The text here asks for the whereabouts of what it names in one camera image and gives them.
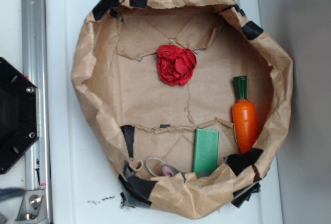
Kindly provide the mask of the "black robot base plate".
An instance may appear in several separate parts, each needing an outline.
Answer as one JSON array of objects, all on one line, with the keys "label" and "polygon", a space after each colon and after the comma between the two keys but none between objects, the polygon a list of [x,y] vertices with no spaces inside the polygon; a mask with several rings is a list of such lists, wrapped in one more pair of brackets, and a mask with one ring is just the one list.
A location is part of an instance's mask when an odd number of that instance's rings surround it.
[{"label": "black robot base plate", "polygon": [[38,139],[37,88],[1,58],[1,174]]}]

